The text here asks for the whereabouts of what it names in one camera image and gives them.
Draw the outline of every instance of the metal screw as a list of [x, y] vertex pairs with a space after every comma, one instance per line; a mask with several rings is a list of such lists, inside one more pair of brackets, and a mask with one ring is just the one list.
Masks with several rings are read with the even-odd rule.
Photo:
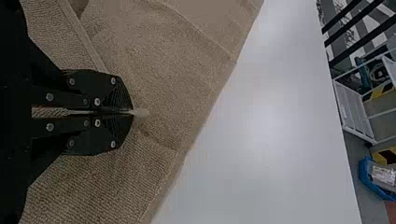
[[75, 140], [73, 140], [73, 139], [71, 139], [70, 141], [69, 141], [69, 143], [67, 143], [67, 146], [70, 148], [70, 147], [74, 147], [76, 145], [76, 142], [75, 142]]
[[47, 131], [52, 132], [54, 128], [55, 128], [55, 126], [53, 125], [53, 123], [47, 124], [47, 127], [46, 127]]
[[71, 86], [76, 85], [76, 80], [73, 79], [73, 78], [71, 77], [71, 78], [69, 79], [69, 84], [70, 84]]
[[47, 93], [47, 95], [46, 95], [46, 99], [48, 100], [48, 101], [53, 101], [53, 94], [52, 93]]
[[101, 124], [102, 124], [102, 122], [99, 119], [95, 120], [95, 127], [96, 128], [99, 128]]
[[100, 105], [100, 99], [99, 99], [99, 98], [95, 98], [95, 100], [93, 101], [93, 103], [94, 103], [96, 106], [99, 106], [99, 105]]

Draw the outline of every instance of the black metal bar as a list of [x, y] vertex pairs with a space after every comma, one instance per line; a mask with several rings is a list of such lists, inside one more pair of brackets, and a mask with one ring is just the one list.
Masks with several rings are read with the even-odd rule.
[[343, 10], [340, 11], [334, 18], [332, 18], [327, 24], [322, 28], [322, 33], [326, 33], [330, 30], [338, 21], [343, 19], [345, 15], [350, 12], [361, 0], [353, 0], [350, 4], [348, 4]]
[[356, 15], [352, 20], [350, 20], [347, 24], [345, 24], [341, 29], [339, 29], [335, 34], [331, 35], [325, 42], [324, 46], [329, 46], [334, 40], [344, 34], [347, 30], [349, 30], [352, 26], [354, 26], [358, 21], [361, 21], [365, 16], [367, 16], [371, 11], [373, 11], [376, 7], [379, 6], [384, 0], [374, 0], [369, 6], [367, 6], [364, 10], [362, 10], [358, 15]]
[[372, 41], [377, 36], [381, 35], [384, 31], [388, 30], [392, 25], [396, 23], [396, 14], [387, 19], [384, 23], [380, 24], [376, 27], [371, 33], [365, 35], [362, 39], [352, 45], [349, 49], [344, 50], [342, 53], [337, 55], [333, 60], [329, 62], [330, 67], [334, 67], [341, 61], [343, 61], [346, 57], [348, 57], [351, 53], [355, 52], [359, 48], [363, 47], [368, 42]]

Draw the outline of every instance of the floor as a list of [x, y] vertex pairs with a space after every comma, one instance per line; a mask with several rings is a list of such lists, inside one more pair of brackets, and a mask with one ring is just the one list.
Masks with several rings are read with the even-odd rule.
[[[338, 11], [340, 11], [343, 7], [350, 3], [350, 1], [351, 0], [318, 0], [318, 9], [320, 12], [319, 17], [322, 19], [322, 25], [323, 22], [329, 21]], [[370, 2], [372, 1], [363, 0], [347, 16], [349, 18], [351, 16], [356, 16], [356, 14], [359, 13], [359, 10], [365, 8]], [[330, 48], [327, 48], [328, 54], [331, 54], [331, 57], [329, 58], [331, 59], [333, 55], [337, 55], [338, 53], [345, 50], [348, 46], [351, 46], [353, 43], [358, 41], [362, 36], [367, 35], [368, 32], [373, 30], [379, 23], [383, 22], [384, 20], [389, 18], [389, 16], [394, 14], [394, 11], [396, 11], [395, 2], [392, 0], [384, 1], [383, 5], [373, 10], [373, 12], [370, 13], [368, 17], [360, 21], [342, 38], [339, 38], [337, 41], [335, 41]], [[339, 27], [341, 27], [341, 25], [337, 24], [332, 30], [330, 30], [327, 35], [333, 34]], [[364, 46], [364, 48], [358, 50], [355, 54], [351, 55], [350, 58], [364, 55], [364, 53], [373, 50], [385, 40], [391, 38], [393, 35], [395, 35], [395, 33], [396, 26], [393, 26], [380, 37], [374, 39], [371, 43]], [[348, 69], [351, 65], [353, 65], [353, 60], [345, 60], [344, 62], [339, 64], [339, 68]], [[371, 101], [370, 104], [375, 105], [368, 105], [369, 110], [373, 108], [375, 110], [385, 110], [385, 106], [383, 106], [380, 101], [385, 101], [385, 105], [390, 105], [389, 100], [394, 101], [394, 96], [392, 94], [393, 93], [388, 94], [388, 96], [386, 97], [378, 98]], [[389, 120], [394, 120], [394, 116], [392, 115]], [[389, 124], [389, 122], [387, 122], [386, 119], [384, 121], [382, 117], [378, 118], [378, 120], [374, 120], [373, 122], [374, 125], [379, 124], [375, 127], [377, 129], [379, 128], [381, 131], [384, 130], [384, 124]], [[389, 209], [389, 213], [391, 214], [391, 211], [395, 211], [396, 206], [393, 203], [387, 203], [388, 206], [386, 206], [386, 204], [379, 197], [377, 197], [370, 190], [363, 186], [363, 184], [359, 181], [358, 177], [359, 160], [363, 159], [365, 156], [369, 156], [370, 149], [364, 146], [364, 142], [362, 140], [350, 133], [344, 133], [344, 138], [346, 142], [346, 152], [348, 155], [350, 170], [352, 173], [353, 184], [355, 187], [355, 192], [361, 213], [362, 224], [388, 224], [389, 216], [387, 213], [387, 208]], [[392, 145], [394, 144], [394, 142], [389, 142], [386, 144]], [[371, 150], [375, 151], [379, 148], [384, 148], [386, 147], [386, 144], [373, 147]]]
[[367, 189], [360, 181], [358, 164], [365, 156], [370, 155], [369, 148], [364, 146], [364, 141], [357, 136], [344, 132], [346, 152], [352, 173], [353, 186], [355, 187], [358, 205], [361, 212], [362, 224], [388, 224], [389, 218], [384, 202], [372, 191]]
[[152, 223], [361, 223], [312, 0], [264, 1]]

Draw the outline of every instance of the white surface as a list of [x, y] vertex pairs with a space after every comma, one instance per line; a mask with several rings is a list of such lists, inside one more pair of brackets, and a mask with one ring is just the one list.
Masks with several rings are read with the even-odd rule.
[[152, 223], [361, 223], [315, 1], [265, 1]]

